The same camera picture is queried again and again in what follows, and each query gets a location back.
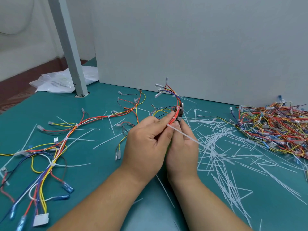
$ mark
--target metal pole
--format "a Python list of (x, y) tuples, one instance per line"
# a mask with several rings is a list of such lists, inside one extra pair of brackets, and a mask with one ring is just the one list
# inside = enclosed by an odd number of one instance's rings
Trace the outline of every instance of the metal pole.
[(55, 21), (64, 56), (75, 86), (76, 95), (78, 97), (85, 97), (88, 95), (88, 90), (84, 80), (66, 0), (48, 0), (48, 2), (52, 12), (52, 17)]

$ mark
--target finger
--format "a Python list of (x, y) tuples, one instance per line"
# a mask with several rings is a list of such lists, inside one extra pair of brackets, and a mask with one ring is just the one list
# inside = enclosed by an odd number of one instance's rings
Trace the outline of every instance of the finger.
[(151, 125), (151, 124), (153, 124), (153, 123), (156, 123), (156, 122), (158, 122), (158, 121), (159, 121), (159, 120), (158, 120), (156, 117), (154, 117), (154, 116), (148, 116), (148, 117), (146, 117), (145, 119), (143, 119), (141, 122), (139, 122), (139, 124), (136, 125), (136, 127), (142, 128), (142, 127)]
[(167, 148), (171, 142), (172, 135), (174, 133), (173, 131), (174, 129), (172, 129), (171, 127), (167, 127), (166, 129), (164, 129), (164, 131), (161, 133), (157, 140), (157, 146), (164, 154), (166, 153)]
[[(180, 127), (181, 127), (181, 130), (184, 134), (187, 134), (189, 137), (197, 140), (197, 138), (193, 134), (192, 130), (190, 129), (190, 127), (187, 125), (187, 123), (183, 119), (180, 122)], [(183, 136), (183, 138), (184, 138), (184, 140), (189, 140), (189, 138), (187, 136)]]
[[(171, 124), (171, 126), (175, 127), (179, 131), (182, 131), (179, 122), (174, 122)], [(181, 146), (183, 144), (183, 141), (184, 136), (180, 132), (174, 131), (172, 136), (172, 144)]]
[(174, 117), (175, 112), (171, 111), (169, 114), (164, 116), (162, 119), (160, 119), (158, 122), (151, 125), (150, 132), (152, 135), (156, 136), (159, 135), (164, 128), (166, 128), (168, 122), (171, 121), (171, 119)]

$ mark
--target right hand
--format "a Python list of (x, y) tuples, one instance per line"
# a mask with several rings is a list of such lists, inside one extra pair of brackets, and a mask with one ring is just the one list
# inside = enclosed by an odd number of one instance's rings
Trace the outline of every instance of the right hand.
[[(171, 125), (197, 140), (183, 119), (180, 124), (178, 121), (175, 121)], [(171, 184), (184, 180), (198, 179), (198, 153), (199, 146), (196, 142), (180, 132), (174, 131), (172, 144), (166, 158), (168, 180)]]

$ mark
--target floor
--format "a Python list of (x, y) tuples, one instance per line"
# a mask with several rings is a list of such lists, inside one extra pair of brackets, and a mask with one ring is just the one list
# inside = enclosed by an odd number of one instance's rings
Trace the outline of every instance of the floor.
[[(86, 60), (80, 61), (81, 64), (87, 62)], [(41, 74), (62, 71), (67, 68), (65, 58), (56, 58), (0, 82), (0, 114), (35, 93), (36, 88), (29, 85), (29, 82), (38, 79)]]

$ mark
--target forearm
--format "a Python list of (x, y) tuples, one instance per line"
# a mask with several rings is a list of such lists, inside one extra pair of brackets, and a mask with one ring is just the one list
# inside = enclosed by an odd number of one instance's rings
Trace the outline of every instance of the forearm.
[(120, 167), (49, 230), (120, 230), (145, 185)]
[(191, 231), (251, 231), (198, 177), (171, 185)]

